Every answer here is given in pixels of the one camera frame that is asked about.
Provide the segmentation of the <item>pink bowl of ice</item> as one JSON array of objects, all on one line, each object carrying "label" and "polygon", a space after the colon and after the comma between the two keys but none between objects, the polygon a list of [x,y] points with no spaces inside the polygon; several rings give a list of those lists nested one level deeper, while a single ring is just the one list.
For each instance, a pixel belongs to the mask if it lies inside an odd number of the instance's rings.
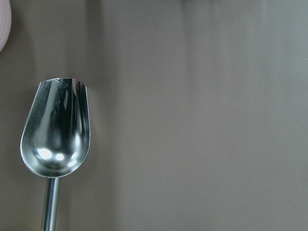
[{"label": "pink bowl of ice", "polygon": [[12,23],[12,11],[9,0],[0,0],[0,51],[5,46]]}]

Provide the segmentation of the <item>steel ice scoop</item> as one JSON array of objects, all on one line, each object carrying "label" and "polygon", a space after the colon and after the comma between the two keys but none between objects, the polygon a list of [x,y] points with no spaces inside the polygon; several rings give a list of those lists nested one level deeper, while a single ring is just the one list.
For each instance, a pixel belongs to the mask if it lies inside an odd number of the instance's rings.
[{"label": "steel ice scoop", "polygon": [[87,88],[75,78],[40,82],[21,137],[26,167],[46,178],[41,230],[56,227],[60,179],[76,171],[90,147]]}]

